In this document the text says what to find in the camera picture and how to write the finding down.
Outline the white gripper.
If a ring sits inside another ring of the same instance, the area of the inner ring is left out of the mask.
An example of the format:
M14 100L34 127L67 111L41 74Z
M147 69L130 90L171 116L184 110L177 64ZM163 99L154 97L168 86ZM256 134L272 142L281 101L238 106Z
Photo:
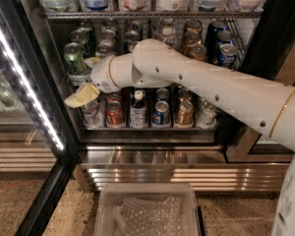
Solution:
M120 88L113 81L110 71L113 59L114 56L108 56L103 59L99 57L86 58L86 65L92 68L90 78L93 84L82 83L74 94L65 99L65 104L69 107L77 108L97 99L100 95L100 90L104 93L119 91Z

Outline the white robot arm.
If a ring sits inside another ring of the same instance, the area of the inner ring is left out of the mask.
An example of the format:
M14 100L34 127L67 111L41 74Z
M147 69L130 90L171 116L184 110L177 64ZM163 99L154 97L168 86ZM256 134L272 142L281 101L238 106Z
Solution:
M68 106L80 107L101 92L177 83L295 152L295 87L188 58L156 39L140 41L129 54L100 59L91 66L90 77L89 84L65 100ZM282 184L271 236L295 236L295 155Z

